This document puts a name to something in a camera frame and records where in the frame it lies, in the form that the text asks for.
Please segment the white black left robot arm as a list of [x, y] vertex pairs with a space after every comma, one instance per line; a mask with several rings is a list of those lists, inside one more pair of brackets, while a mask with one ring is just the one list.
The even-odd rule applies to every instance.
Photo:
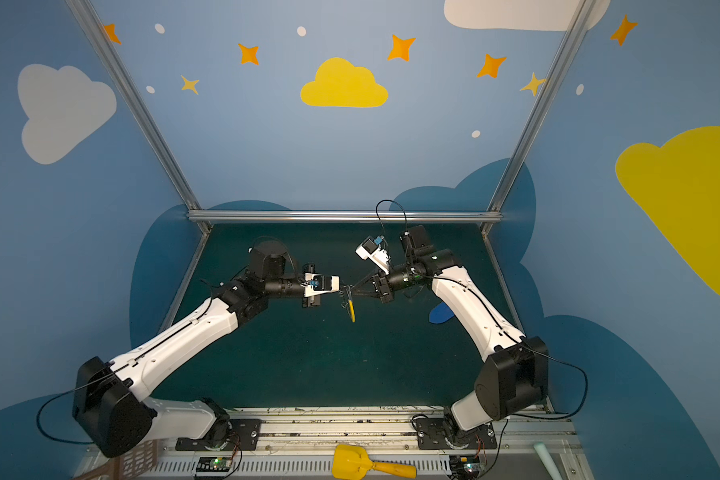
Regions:
[[72, 416], [101, 453], [115, 458], [143, 441], [187, 438], [221, 450], [232, 444], [229, 414], [204, 398], [193, 402], [152, 398], [173, 372], [220, 338], [267, 309], [270, 300], [294, 298], [319, 305], [340, 289], [337, 276], [313, 265], [286, 273], [292, 258], [279, 241], [249, 250], [249, 263], [230, 280], [214, 285], [195, 311], [142, 345], [108, 362], [94, 357], [78, 370]]

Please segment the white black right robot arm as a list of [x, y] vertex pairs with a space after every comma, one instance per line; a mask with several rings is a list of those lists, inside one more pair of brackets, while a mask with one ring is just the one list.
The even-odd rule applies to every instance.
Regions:
[[475, 344], [483, 366], [472, 392], [454, 402], [447, 418], [456, 432], [468, 432], [536, 404], [548, 394], [548, 348], [512, 325], [479, 290], [463, 262], [449, 249], [437, 249], [424, 226], [400, 235], [405, 261], [392, 265], [381, 236], [356, 248], [378, 271], [370, 276], [373, 295], [387, 303], [394, 294], [427, 286], [458, 319]]

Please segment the yellow plastic scoop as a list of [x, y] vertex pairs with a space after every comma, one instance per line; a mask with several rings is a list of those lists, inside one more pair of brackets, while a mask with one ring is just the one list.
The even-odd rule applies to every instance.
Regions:
[[331, 473], [336, 479], [361, 480], [368, 472], [376, 471], [405, 479], [416, 479], [417, 469], [412, 465], [377, 462], [359, 446], [339, 444], [334, 450]]

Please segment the left green circuit board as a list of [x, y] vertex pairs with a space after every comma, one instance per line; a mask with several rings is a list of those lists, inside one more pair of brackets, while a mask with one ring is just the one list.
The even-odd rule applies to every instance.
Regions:
[[227, 477], [232, 468], [231, 456], [204, 456], [197, 460], [193, 475], [200, 479], [223, 479]]

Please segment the green circuit board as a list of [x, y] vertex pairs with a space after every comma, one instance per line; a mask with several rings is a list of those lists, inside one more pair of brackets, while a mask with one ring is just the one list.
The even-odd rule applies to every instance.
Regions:
[[483, 464], [476, 456], [450, 456], [448, 466], [450, 480], [475, 480], [483, 472]]
[[223, 479], [227, 477], [232, 468], [231, 456], [204, 456], [197, 460], [193, 475], [200, 479]]

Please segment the right green circuit board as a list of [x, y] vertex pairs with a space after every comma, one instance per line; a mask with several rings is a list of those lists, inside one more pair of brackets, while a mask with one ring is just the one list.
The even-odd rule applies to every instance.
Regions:
[[448, 466], [450, 480], [475, 480], [483, 472], [483, 464], [476, 456], [450, 456]]

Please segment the brown slotted spatula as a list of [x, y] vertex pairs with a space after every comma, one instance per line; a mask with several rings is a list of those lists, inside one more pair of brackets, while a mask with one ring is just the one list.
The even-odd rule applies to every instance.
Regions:
[[140, 443], [129, 452], [87, 472], [82, 479], [136, 479], [154, 468], [158, 459], [158, 442]]

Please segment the pale teal tube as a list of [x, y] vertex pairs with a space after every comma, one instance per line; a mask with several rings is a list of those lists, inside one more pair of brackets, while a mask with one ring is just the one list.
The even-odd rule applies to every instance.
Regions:
[[533, 445], [533, 448], [546, 469], [549, 477], [552, 480], [563, 480], [563, 476], [552, 458], [547, 446], [543, 442], [536, 442]]

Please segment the aluminium right frame post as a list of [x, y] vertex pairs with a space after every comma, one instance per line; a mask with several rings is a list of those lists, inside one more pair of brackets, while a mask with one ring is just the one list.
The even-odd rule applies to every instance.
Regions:
[[596, 5], [597, 1], [595, 0], [580, 1], [574, 11], [571, 23], [562, 38], [547, 73], [546, 82], [542, 85], [541, 92], [536, 96], [520, 139], [491, 197], [487, 212], [492, 215], [492, 220], [481, 224], [481, 234], [485, 240], [488, 239], [492, 226], [501, 221], [503, 206], [587, 34], [588, 22]]

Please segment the aluminium frame post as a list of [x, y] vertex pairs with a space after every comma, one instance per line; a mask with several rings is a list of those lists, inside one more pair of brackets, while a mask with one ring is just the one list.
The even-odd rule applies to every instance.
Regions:
[[571, 23], [562, 38], [547, 73], [546, 82], [542, 85], [541, 92], [536, 96], [520, 139], [491, 197], [487, 212], [492, 215], [492, 220], [481, 224], [481, 234], [485, 240], [488, 239], [492, 226], [501, 221], [503, 206], [587, 34], [588, 22], [596, 5], [597, 1], [595, 0], [580, 1], [574, 11]]
[[201, 210], [202, 207], [196, 195], [149, 112], [137, 85], [118, 54], [115, 44], [106, 34], [93, 4], [90, 1], [78, 0], [66, 0], [65, 3], [125, 101], [188, 213]]

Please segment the aluminium back frame rail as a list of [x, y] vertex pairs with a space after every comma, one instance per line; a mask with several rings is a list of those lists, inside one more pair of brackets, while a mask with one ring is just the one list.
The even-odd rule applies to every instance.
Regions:
[[498, 223], [499, 212], [190, 210], [190, 221], [220, 223]]

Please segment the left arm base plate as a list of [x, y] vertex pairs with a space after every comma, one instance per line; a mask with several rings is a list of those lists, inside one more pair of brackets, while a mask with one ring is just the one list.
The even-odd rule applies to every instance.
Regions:
[[200, 439], [179, 438], [177, 451], [232, 452], [235, 449], [249, 452], [257, 448], [262, 421], [260, 419], [231, 419], [218, 423]]

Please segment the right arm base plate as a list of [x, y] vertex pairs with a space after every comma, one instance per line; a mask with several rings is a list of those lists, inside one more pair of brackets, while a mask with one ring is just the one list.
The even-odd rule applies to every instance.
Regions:
[[410, 424], [420, 450], [493, 450], [497, 437], [491, 424], [461, 430], [450, 417], [414, 415]]

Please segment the aluminium left frame post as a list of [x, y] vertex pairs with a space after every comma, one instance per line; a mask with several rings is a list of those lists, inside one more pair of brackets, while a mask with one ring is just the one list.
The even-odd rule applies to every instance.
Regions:
[[188, 213], [201, 210], [202, 207], [196, 195], [149, 112], [137, 85], [118, 54], [115, 44], [106, 34], [93, 4], [90, 1], [78, 0], [66, 0], [65, 3], [125, 101]]

